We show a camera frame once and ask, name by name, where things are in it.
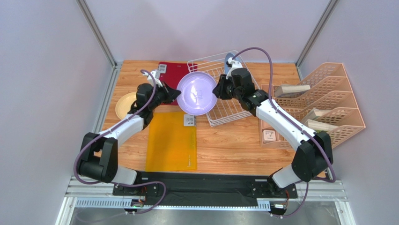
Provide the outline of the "yellow plastic folder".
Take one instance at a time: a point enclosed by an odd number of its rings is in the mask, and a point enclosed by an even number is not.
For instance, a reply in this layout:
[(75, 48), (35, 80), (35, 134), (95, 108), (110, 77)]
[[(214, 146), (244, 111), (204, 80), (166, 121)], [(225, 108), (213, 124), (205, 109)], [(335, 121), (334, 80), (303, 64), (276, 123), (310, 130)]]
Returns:
[(197, 170), (196, 117), (157, 112), (149, 124), (146, 172)]

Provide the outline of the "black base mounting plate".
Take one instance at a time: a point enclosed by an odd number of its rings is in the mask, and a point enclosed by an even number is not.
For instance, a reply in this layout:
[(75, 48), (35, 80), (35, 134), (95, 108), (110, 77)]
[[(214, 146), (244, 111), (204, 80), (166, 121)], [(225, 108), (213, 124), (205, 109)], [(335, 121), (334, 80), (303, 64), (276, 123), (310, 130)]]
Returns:
[(294, 184), (279, 193), (267, 190), (267, 177), (254, 175), (226, 175), (204, 173), (142, 172), (140, 183), (144, 187), (122, 187), (113, 189), (114, 196), (143, 196), (146, 204), (161, 200), (161, 206), (256, 206), (258, 198), (297, 199)]

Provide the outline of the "blue plate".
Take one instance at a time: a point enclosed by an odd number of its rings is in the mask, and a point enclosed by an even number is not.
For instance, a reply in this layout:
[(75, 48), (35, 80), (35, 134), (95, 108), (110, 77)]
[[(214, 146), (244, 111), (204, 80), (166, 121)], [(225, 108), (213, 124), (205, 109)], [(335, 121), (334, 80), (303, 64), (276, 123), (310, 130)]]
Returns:
[(242, 63), (237, 58), (233, 59), (233, 57), (233, 53), (227, 53), (227, 55), (225, 56), (224, 72), (226, 75), (232, 72), (234, 69), (243, 67)]

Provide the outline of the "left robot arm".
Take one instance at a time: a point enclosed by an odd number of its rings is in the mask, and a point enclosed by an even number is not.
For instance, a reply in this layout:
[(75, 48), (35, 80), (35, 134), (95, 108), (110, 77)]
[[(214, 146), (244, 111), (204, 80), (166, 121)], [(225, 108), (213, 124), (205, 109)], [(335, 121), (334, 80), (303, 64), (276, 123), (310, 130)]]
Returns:
[(92, 184), (103, 182), (135, 186), (139, 173), (118, 164), (118, 149), (131, 136), (150, 124), (155, 108), (174, 102), (180, 94), (181, 91), (164, 82), (139, 85), (136, 100), (121, 121), (98, 134), (85, 134), (81, 151), (74, 162), (76, 179), (83, 184), (88, 182), (82, 180), (82, 176), (93, 179)]

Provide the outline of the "peach plastic file organizer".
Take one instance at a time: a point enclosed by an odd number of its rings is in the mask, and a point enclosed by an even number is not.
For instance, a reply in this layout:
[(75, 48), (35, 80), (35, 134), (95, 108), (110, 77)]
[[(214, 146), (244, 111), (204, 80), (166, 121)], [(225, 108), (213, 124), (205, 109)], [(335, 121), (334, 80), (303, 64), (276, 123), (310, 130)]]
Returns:
[(333, 148), (366, 128), (342, 63), (323, 63), (299, 84), (308, 84), (311, 89), (296, 98), (275, 97), (273, 93), (273, 99), (298, 121), (313, 108), (330, 110), (316, 121), (336, 126), (328, 132)]

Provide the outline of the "red plastic folder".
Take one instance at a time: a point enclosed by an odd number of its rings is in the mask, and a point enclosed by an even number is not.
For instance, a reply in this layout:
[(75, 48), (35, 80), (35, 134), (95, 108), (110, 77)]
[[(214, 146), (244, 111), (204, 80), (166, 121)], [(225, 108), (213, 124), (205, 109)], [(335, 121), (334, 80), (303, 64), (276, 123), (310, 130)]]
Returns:
[(173, 63), (161, 61), (158, 63), (160, 81), (167, 83), (174, 90), (178, 89), (178, 84), (184, 76), (190, 73), (187, 63)]

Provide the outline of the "book in organizer middle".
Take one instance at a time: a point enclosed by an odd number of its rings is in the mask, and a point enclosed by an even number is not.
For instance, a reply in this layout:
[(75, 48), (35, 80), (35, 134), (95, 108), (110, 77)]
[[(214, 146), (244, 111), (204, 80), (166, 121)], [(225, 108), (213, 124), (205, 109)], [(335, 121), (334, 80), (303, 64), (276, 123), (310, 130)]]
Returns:
[(304, 124), (307, 120), (315, 120), (325, 114), (330, 112), (330, 110), (321, 110), (317, 108), (313, 108), (310, 110), (301, 120), (301, 123)]

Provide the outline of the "yellow plate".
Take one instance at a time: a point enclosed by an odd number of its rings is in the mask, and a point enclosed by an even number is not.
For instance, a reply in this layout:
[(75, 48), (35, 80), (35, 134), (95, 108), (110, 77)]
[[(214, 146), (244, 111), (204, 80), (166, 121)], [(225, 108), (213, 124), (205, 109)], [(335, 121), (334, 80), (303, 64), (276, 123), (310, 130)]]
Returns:
[(122, 96), (116, 103), (115, 113), (116, 116), (121, 120), (131, 109), (131, 105), (136, 100), (136, 92), (131, 92)]

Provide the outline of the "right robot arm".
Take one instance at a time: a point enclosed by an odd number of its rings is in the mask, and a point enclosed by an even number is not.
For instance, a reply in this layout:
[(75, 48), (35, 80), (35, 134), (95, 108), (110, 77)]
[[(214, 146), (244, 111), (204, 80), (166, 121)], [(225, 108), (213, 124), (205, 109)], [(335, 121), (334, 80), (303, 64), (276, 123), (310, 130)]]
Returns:
[(213, 94), (223, 100), (236, 99), (244, 110), (272, 126), (295, 150), (292, 163), (268, 177), (272, 191), (300, 181), (309, 182), (332, 168), (329, 134), (308, 128), (279, 107), (267, 92), (256, 89), (248, 69), (237, 68), (228, 75), (220, 75)]

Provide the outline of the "purple plate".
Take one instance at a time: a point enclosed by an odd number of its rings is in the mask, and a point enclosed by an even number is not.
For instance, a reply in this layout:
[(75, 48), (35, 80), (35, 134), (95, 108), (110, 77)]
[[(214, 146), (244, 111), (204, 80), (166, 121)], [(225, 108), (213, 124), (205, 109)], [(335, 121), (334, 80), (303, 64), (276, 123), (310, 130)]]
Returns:
[(177, 85), (181, 92), (177, 97), (178, 106), (186, 114), (194, 116), (210, 112), (217, 103), (213, 94), (215, 87), (216, 81), (211, 75), (201, 71), (188, 73)]

